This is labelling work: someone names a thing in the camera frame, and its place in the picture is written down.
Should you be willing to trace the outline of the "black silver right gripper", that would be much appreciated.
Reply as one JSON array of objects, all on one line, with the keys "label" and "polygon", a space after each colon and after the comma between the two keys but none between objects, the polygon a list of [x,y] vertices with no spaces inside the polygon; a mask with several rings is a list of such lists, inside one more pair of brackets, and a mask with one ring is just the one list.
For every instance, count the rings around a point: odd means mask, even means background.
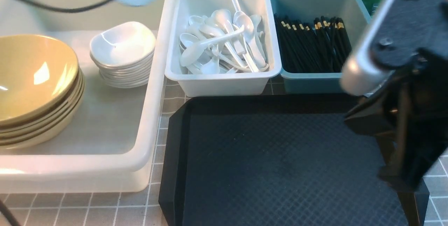
[{"label": "black silver right gripper", "polygon": [[347,112],[359,135],[395,151],[378,177],[415,191],[447,149],[447,0],[382,0],[340,78],[349,95],[372,95]]}]

